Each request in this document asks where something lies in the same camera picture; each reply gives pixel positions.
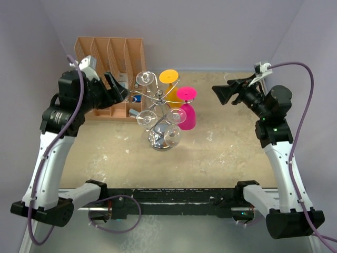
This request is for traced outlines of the orange plastic wine glass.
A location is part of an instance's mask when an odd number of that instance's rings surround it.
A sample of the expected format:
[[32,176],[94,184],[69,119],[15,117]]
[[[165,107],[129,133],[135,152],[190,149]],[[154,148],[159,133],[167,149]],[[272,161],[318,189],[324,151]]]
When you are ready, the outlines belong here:
[[168,84],[165,91],[164,100],[170,108],[180,108],[183,105],[183,100],[176,95],[178,91],[177,84],[179,82],[179,73],[176,70],[168,69],[163,71],[159,76],[160,82]]

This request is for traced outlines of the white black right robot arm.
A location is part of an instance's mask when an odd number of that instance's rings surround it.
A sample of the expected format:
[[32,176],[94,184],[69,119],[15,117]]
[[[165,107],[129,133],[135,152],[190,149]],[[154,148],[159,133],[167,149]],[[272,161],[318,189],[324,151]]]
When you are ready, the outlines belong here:
[[285,119],[291,108],[291,91],[276,85],[264,94],[252,84],[254,75],[245,79],[228,80],[226,85],[215,85],[220,103],[225,105],[233,95],[233,105],[244,103],[258,116],[255,134],[268,157],[276,180],[279,198],[275,200],[254,180],[239,181],[234,200],[239,206],[249,203],[258,209],[274,239],[306,237],[324,223],[321,210],[315,210],[303,185],[292,148],[294,140]]

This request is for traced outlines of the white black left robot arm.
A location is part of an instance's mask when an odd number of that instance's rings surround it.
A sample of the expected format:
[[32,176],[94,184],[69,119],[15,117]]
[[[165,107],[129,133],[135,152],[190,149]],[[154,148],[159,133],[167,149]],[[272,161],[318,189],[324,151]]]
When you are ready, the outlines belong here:
[[86,113],[121,103],[129,95],[111,72],[104,74],[109,89],[87,71],[81,74],[67,71],[58,80],[59,92],[42,114],[40,149],[33,177],[22,200],[12,203],[12,214],[63,227],[75,210],[91,202],[97,207],[108,202],[107,185],[96,180],[87,180],[68,194],[58,193],[67,155]]

